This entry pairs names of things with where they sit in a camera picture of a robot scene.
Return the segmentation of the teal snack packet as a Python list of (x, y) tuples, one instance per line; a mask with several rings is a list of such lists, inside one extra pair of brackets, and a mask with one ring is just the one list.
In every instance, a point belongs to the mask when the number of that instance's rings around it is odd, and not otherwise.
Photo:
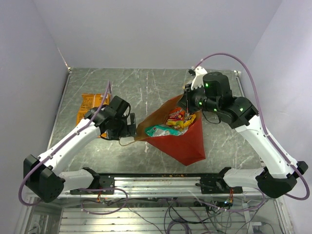
[(154, 125), (145, 129), (145, 134), (149, 137), (181, 136), (188, 131), (188, 128), (178, 130), (167, 125)]

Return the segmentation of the aluminium frame rail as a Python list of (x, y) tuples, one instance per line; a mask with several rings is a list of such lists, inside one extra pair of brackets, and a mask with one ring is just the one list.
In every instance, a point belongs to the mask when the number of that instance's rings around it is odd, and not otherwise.
[[(148, 196), (186, 196), (193, 193), (195, 195), (202, 195), (201, 189), (195, 184), (199, 182), (201, 177), (208, 175), (217, 176), (217, 174), (199, 174), (199, 175), (178, 175), (178, 174), (141, 174), (141, 175), (110, 175), (115, 180), (115, 187), (113, 195), (124, 194), (134, 197), (148, 197)], [(100, 190), (95, 189), (95, 185), (99, 182), (100, 176), (108, 176), (107, 174), (96, 175), (90, 179), (88, 177), (69, 177), (66, 179), (57, 178), (55, 182), (48, 182), (47, 188), (51, 192), (47, 192), (45, 202), (51, 202), (56, 199), (61, 193), (70, 193), (72, 195), (86, 195), (99, 193)], [(236, 186), (230, 188), (226, 186), (226, 192), (220, 194), (242, 194), (246, 191), (258, 192), (256, 189), (243, 188)]]

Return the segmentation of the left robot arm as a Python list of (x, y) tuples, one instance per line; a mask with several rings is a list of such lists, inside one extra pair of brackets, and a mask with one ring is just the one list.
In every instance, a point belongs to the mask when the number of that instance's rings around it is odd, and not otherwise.
[(101, 177), (85, 167), (64, 172), (65, 166), (88, 143), (106, 133), (104, 140), (136, 136), (136, 117), (131, 105), (115, 96), (108, 105), (90, 109), (79, 124), (54, 147), (38, 157), (29, 155), (23, 162), (22, 187), (27, 186), (41, 201), (54, 201), (62, 192), (71, 190), (93, 194), (102, 189)]

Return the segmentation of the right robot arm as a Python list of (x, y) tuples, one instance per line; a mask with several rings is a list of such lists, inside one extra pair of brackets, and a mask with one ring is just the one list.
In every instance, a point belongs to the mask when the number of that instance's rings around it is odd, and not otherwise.
[(190, 114), (198, 111), (216, 114), (219, 122), (228, 124), (248, 141), (265, 164), (258, 169), (225, 167), (215, 180), (216, 189), (225, 193), (231, 187), (250, 187), (271, 198), (289, 196), (297, 179), (307, 171), (306, 162), (297, 161), (276, 143), (252, 102), (233, 96), (227, 76), (208, 73), (202, 67), (188, 72), (194, 78), (185, 85), (179, 107)]

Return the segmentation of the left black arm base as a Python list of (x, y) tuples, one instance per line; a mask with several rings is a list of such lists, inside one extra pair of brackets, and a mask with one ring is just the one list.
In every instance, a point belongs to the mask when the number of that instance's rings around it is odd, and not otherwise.
[(114, 193), (115, 180), (110, 175), (101, 175), (95, 189), (100, 190), (103, 195), (112, 195)]

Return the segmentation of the orange kettle chips bag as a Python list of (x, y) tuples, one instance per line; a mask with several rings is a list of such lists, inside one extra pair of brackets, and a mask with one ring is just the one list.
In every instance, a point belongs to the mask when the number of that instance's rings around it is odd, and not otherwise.
[(104, 94), (82, 94), (82, 103), (76, 117), (76, 125), (84, 118), (84, 115), (92, 108), (98, 108)]

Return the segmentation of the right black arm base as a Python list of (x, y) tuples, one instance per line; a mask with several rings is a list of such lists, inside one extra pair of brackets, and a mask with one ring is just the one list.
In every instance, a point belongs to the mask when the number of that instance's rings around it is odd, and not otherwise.
[(220, 194), (226, 192), (223, 179), (214, 175), (201, 177), (195, 186), (201, 189), (202, 194)]

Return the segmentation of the red paper bag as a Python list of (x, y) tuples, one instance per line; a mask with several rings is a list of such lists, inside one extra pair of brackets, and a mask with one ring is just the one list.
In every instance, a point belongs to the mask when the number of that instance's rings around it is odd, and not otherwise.
[(202, 114), (196, 112), (196, 119), (187, 132), (181, 136), (149, 137), (145, 133), (147, 127), (164, 124), (171, 110), (177, 107), (182, 95), (173, 97), (147, 116), (136, 128), (134, 141), (146, 141), (162, 152), (168, 154), (185, 166), (204, 160), (205, 149), (202, 129)]

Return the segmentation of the yellow candy packet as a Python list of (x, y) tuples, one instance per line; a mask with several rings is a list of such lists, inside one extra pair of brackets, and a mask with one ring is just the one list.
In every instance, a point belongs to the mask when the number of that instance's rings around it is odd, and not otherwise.
[(182, 125), (182, 129), (188, 128), (196, 119), (196, 115), (192, 114), (192, 115), (188, 115), (184, 117), (184, 121), (183, 121), (183, 125)]

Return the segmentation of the red yellow snack packet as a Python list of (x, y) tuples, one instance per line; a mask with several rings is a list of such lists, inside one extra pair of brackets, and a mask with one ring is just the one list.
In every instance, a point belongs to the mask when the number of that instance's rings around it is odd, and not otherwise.
[(181, 107), (176, 107), (169, 113), (166, 125), (179, 131), (183, 130), (188, 127), (186, 117), (188, 117), (188, 112)]

